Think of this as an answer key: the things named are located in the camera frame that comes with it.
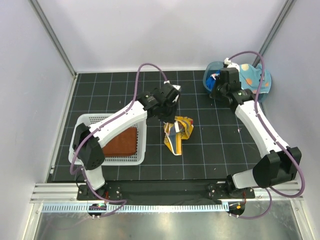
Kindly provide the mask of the blue patterned towel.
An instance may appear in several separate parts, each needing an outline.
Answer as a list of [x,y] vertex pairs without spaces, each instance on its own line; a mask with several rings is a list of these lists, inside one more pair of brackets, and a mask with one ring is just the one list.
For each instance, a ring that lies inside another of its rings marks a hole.
[[188,140],[194,129],[194,120],[186,116],[176,116],[174,123],[165,123],[164,145],[174,156],[182,155],[182,141]]

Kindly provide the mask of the brown towel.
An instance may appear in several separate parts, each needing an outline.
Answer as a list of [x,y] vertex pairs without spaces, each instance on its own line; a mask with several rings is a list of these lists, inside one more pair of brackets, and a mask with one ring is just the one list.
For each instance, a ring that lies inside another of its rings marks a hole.
[[102,148],[105,157],[128,157],[137,152],[138,131],[135,127],[129,127],[114,137]]

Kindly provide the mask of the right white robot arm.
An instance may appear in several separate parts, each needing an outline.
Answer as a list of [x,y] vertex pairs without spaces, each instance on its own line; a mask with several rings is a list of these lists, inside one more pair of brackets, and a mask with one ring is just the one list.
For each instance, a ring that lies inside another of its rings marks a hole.
[[235,67],[220,69],[210,97],[224,102],[245,125],[260,154],[260,161],[250,170],[227,177],[225,192],[237,198],[244,189],[262,189],[290,182],[296,178],[302,153],[290,147],[271,126],[250,89],[243,89]]

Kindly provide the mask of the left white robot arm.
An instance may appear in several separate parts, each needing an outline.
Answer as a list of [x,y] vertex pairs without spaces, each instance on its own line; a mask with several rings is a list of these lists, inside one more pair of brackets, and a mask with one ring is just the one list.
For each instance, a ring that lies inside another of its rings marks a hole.
[[106,194],[103,148],[128,128],[145,123],[147,119],[174,123],[180,95],[181,86],[167,81],[161,88],[143,92],[136,100],[97,123],[86,125],[81,122],[74,127],[68,157],[71,164],[80,162],[80,170],[90,186],[88,194],[94,200],[101,200]]

